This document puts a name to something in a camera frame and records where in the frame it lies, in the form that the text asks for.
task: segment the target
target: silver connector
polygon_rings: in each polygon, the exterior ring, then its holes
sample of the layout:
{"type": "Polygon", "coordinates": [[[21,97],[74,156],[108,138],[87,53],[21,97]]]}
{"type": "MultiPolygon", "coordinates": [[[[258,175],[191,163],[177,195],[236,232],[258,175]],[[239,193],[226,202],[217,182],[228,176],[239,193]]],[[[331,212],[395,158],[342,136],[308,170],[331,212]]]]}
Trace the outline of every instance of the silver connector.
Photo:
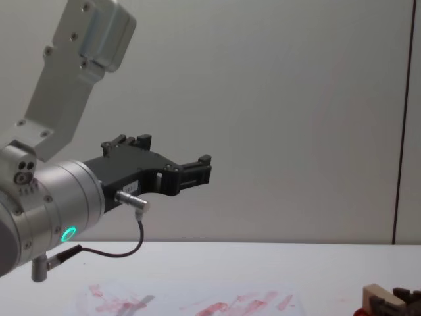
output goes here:
{"type": "Polygon", "coordinates": [[[47,279],[47,255],[44,253],[32,260],[32,280],[44,282],[47,279]]]}
{"type": "Polygon", "coordinates": [[[148,201],[145,201],[137,196],[133,196],[132,194],[126,193],[122,190],[117,191],[114,199],[116,202],[133,207],[136,210],[136,219],[138,221],[142,220],[143,214],[148,212],[151,207],[151,204],[148,201]]]}

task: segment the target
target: dark red object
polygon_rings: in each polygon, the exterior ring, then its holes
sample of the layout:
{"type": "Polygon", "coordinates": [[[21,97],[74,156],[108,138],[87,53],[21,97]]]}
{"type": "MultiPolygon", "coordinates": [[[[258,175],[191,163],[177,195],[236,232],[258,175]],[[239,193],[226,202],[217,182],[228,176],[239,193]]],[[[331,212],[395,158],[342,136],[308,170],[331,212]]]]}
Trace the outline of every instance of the dark red object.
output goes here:
{"type": "Polygon", "coordinates": [[[369,316],[363,308],[360,308],[358,311],[354,313],[354,316],[369,316]]]}

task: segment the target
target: sticker label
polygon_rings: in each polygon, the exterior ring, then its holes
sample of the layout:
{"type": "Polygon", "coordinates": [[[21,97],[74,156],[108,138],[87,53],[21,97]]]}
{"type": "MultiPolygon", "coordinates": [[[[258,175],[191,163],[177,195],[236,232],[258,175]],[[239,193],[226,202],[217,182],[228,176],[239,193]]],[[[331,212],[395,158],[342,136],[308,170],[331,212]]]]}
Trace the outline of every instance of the sticker label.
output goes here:
{"type": "Polygon", "coordinates": [[[132,194],[139,190],[139,181],[132,182],[127,186],[123,187],[123,191],[129,194],[132,194]]]}

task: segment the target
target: black cable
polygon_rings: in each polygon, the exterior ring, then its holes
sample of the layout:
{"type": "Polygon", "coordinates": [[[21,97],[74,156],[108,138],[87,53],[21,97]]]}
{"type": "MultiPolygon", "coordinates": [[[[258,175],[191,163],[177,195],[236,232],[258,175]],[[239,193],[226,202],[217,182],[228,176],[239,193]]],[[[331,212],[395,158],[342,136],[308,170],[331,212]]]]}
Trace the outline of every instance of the black cable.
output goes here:
{"type": "Polygon", "coordinates": [[[99,250],[95,250],[95,249],[91,249],[91,248],[85,248],[85,247],[82,247],[82,251],[91,252],[91,253],[94,253],[96,255],[102,255],[104,257],[109,257],[109,258],[124,258],[124,257],[128,257],[129,255],[133,255],[137,250],[140,249],[140,247],[143,244],[143,239],[145,237],[145,231],[143,229],[142,222],[138,221],[137,223],[139,224],[139,229],[140,229],[140,240],[139,240],[139,243],[137,244],[137,246],[132,251],[129,251],[129,252],[126,252],[126,253],[121,253],[121,254],[112,254],[112,253],[102,252],[102,251],[99,251],[99,250]]]}
{"type": "Polygon", "coordinates": [[[392,233],[392,244],[396,244],[396,230],[397,230],[397,214],[399,210],[399,198],[401,197],[401,178],[402,178],[402,164],[403,164],[403,149],[405,142],[405,132],[407,126],[407,111],[408,111],[408,97],[409,97],[409,81],[410,71],[412,62],[412,46],[414,43],[414,29],[416,18],[416,0],[412,5],[412,22],[410,26],[410,37],[409,37],[409,53],[408,53],[408,66],[407,66],[407,81],[405,88],[405,102],[403,105],[403,121],[402,121],[402,134],[401,134],[401,150],[399,153],[399,166],[397,174],[397,187],[396,187],[396,199],[395,199],[395,214],[393,216],[393,233],[392,233]]]}
{"type": "Polygon", "coordinates": [[[99,250],[95,250],[95,249],[91,249],[91,248],[84,248],[81,245],[77,245],[74,247],[71,247],[70,249],[64,250],[63,252],[60,252],[58,254],[56,254],[56,259],[59,261],[59,264],[64,263],[65,261],[69,260],[71,257],[74,257],[75,255],[77,255],[78,253],[82,252],[82,251],[86,251],[86,252],[91,252],[94,253],[96,255],[102,255],[104,257],[110,257],[110,258],[124,258],[124,257],[128,257],[129,255],[133,255],[137,250],[140,249],[140,247],[143,244],[143,239],[145,237],[145,231],[143,229],[143,224],[141,221],[137,222],[139,225],[139,229],[140,229],[140,240],[139,243],[137,244],[137,246],[132,250],[129,251],[127,253],[121,253],[121,254],[112,254],[112,253],[106,253],[106,252],[102,252],[99,250]]]}

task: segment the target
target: green led ring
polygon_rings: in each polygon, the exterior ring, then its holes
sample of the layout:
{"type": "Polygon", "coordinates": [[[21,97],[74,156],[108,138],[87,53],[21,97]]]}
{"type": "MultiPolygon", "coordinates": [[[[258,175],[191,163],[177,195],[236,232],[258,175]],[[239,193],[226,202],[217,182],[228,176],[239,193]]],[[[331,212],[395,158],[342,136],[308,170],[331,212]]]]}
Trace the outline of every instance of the green led ring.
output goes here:
{"type": "Polygon", "coordinates": [[[67,242],[70,239],[72,239],[72,237],[74,235],[76,235],[76,232],[78,230],[76,229],[75,226],[69,227],[66,229],[66,231],[63,233],[63,235],[61,236],[61,242],[67,242]]]}

